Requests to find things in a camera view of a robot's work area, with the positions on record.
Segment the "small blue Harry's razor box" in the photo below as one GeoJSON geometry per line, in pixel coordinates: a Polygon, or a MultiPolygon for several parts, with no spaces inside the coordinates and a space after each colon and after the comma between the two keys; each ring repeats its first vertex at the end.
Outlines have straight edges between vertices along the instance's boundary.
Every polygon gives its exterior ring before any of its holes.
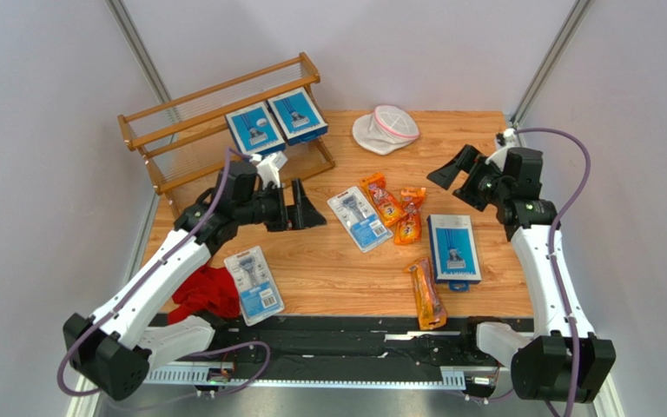
{"type": "Polygon", "coordinates": [[[468,292],[482,282],[478,252],[469,215],[426,218],[429,229],[433,279],[452,292],[468,292]]]}

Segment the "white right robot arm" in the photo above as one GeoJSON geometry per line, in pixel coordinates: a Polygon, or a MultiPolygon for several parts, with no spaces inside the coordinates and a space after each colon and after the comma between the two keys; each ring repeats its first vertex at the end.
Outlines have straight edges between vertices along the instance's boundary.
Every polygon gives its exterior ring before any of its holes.
{"type": "Polygon", "coordinates": [[[449,189],[459,173],[467,174],[453,195],[479,211],[496,208],[529,289],[531,337],[497,317],[470,317],[464,328],[466,351],[507,366],[522,400],[590,403],[616,361],[616,349],[612,341],[598,337],[574,293],[558,211],[540,196],[542,168],[542,154],[535,149],[503,148],[486,156],[466,145],[427,178],[449,189]]]}

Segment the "Gillette razor blister pack front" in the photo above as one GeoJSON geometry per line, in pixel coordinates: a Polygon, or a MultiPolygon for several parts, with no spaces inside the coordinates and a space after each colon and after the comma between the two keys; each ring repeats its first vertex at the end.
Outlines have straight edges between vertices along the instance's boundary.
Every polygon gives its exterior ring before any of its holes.
{"type": "Polygon", "coordinates": [[[249,327],[281,313],[285,303],[260,246],[224,259],[240,300],[241,315],[249,327]]]}

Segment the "large blue Harry's razor box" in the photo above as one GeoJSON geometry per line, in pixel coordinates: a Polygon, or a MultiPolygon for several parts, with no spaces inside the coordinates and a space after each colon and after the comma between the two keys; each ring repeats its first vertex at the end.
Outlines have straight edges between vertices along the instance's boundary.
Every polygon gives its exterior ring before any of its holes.
{"type": "Polygon", "coordinates": [[[242,154],[267,156],[287,146],[264,102],[228,113],[225,119],[234,144],[242,154]]]}

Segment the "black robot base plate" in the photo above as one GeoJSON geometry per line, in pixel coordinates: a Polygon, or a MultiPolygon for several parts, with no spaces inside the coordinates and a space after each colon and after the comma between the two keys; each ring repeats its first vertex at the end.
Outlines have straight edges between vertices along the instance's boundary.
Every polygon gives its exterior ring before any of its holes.
{"type": "Polygon", "coordinates": [[[498,363],[470,353],[466,319],[420,332],[412,317],[276,315],[251,327],[241,319],[216,331],[210,350],[225,354],[232,375],[305,382],[440,382],[441,371],[493,374],[498,363]]]}

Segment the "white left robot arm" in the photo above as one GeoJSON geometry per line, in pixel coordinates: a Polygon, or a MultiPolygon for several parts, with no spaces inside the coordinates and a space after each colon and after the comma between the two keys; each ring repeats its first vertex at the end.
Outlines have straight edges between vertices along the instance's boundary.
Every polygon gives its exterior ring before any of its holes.
{"type": "Polygon", "coordinates": [[[161,328],[150,324],[164,302],[240,227],[261,224],[269,232],[285,232],[326,225],[299,178],[291,181],[292,203],[285,202],[275,168],[265,161],[226,162],[214,187],[182,211],[147,265],[93,313],[74,313],[66,320],[67,351],[56,371],[63,393],[79,396],[64,380],[71,367],[94,384],[93,394],[125,400],[154,369],[205,351],[215,329],[201,315],[192,313],[161,328]]]}

